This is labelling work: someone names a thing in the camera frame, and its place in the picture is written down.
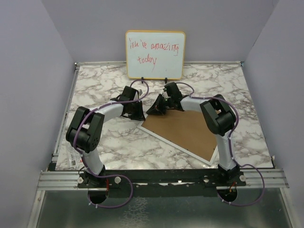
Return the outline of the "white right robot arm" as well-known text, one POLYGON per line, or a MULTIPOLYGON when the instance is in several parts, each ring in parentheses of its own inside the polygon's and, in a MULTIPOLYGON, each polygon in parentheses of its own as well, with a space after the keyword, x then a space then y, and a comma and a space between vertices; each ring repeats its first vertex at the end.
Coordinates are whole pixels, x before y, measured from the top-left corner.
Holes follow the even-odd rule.
POLYGON ((183 95, 177 83, 168 83, 146 113, 164 115, 169 109, 201 112, 208 129, 216 137, 219 154, 218 180, 222 185, 228 186, 235 181, 240 170, 232 146, 232 133, 239 122, 237 110, 221 94, 195 97, 193 93, 194 90, 189 95, 183 95))

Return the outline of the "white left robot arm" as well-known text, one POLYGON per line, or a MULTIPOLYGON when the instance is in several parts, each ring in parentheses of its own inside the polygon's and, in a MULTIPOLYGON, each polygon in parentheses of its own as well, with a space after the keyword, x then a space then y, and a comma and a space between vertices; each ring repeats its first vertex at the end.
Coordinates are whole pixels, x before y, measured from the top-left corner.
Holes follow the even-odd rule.
POLYGON ((97 151, 103 124, 116 117, 126 117, 131 120, 145 120, 141 92, 130 86, 125 86, 122 94, 111 99, 101 107, 88 109, 77 108, 68 131, 66 140, 76 151, 90 175, 88 181, 98 188, 104 184, 105 165, 101 162, 97 151))

